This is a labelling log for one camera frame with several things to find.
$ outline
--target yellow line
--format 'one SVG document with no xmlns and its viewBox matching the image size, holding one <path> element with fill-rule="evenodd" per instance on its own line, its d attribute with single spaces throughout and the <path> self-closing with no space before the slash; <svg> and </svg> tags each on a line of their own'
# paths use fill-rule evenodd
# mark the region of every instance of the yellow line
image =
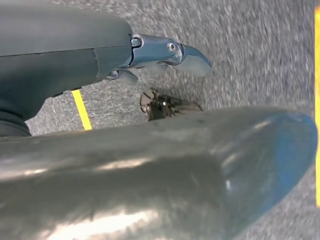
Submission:
<svg viewBox="0 0 320 240">
<path fill-rule="evenodd" d="M 318 136 L 320 136 L 320 8 L 315 9 L 314 14 L 314 99 L 315 120 L 318 127 Z M 318 141 L 318 150 L 315 157 L 315 190 L 316 206 L 320 208 L 320 143 Z"/>
<path fill-rule="evenodd" d="M 78 108 L 78 114 L 80 115 L 81 121 L 82 122 L 85 130 L 91 130 L 92 126 L 90 122 L 89 116 L 87 113 L 86 107 L 85 106 L 84 100 L 82 100 L 82 93 L 80 90 L 72 91 L 73 98 Z"/>
</svg>

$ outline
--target yellow tape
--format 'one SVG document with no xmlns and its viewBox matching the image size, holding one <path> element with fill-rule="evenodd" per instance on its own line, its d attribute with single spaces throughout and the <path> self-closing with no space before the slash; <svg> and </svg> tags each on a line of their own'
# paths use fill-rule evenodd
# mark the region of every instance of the yellow tape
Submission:
<svg viewBox="0 0 320 240">
<path fill-rule="evenodd" d="M 73 98 L 78 108 L 78 114 L 80 115 L 81 121 L 82 122 L 85 130 L 91 130 L 92 126 L 90 122 L 89 116 L 87 113 L 86 107 L 85 106 L 84 100 L 82 97 L 80 90 L 72 91 Z"/>
<path fill-rule="evenodd" d="M 314 14 L 314 99 L 315 120 L 320 136 L 320 8 L 315 9 Z M 315 157 L 315 190 L 316 206 L 320 208 L 320 143 L 318 141 L 318 150 Z"/>
</svg>

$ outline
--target gray robot arm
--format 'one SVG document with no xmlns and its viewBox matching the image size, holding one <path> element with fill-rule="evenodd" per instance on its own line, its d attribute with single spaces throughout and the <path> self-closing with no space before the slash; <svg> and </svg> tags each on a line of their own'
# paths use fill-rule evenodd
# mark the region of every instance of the gray robot arm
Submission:
<svg viewBox="0 0 320 240">
<path fill-rule="evenodd" d="M 18 117 L 23 129 L 47 98 L 103 79 L 135 83 L 131 68 L 211 69 L 195 48 L 133 34 L 117 16 L 33 0 L 0 0 L 0 33 L 0 121 Z"/>
</svg>

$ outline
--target robotic arm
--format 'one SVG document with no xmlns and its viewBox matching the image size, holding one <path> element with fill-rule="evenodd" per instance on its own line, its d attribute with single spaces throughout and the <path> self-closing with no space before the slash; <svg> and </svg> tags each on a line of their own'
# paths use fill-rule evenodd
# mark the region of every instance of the robotic arm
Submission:
<svg viewBox="0 0 320 240">
<path fill-rule="evenodd" d="M 211 69 L 195 48 L 133 34 L 117 16 L 33 0 L 0 0 L 0 33 L 0 136 L 29 135 L 24 121 L 47 98 L 103 79 L 134 84 L 132 68 Z"/>
</svg>

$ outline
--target gray carpet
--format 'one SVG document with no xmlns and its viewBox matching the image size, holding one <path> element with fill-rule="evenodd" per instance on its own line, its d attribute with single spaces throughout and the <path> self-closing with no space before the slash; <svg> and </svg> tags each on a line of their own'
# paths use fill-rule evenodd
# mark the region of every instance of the gray carpet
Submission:
<svg viewBox="0 0 320 240">
<path fill-rule="evenodd" d="M 135 33 L 171 37 L 195 46 L 213 64 L 206 78 L 169 70 L 136 71 L 135 87 L 103 81 L 82 92 L 94 128 L 146 119 L 142 90 L 154 87 L 205 110 L 269 105 L 314 114 L 314 3 L 308 0 L 56 0 L 120 15 Z M 72 96 L 48 99 L 28 122 L 33 134 L 82 130 Z M 320 240 L 315 168 L 294 192 L 239 240 Z"/>
</svg>

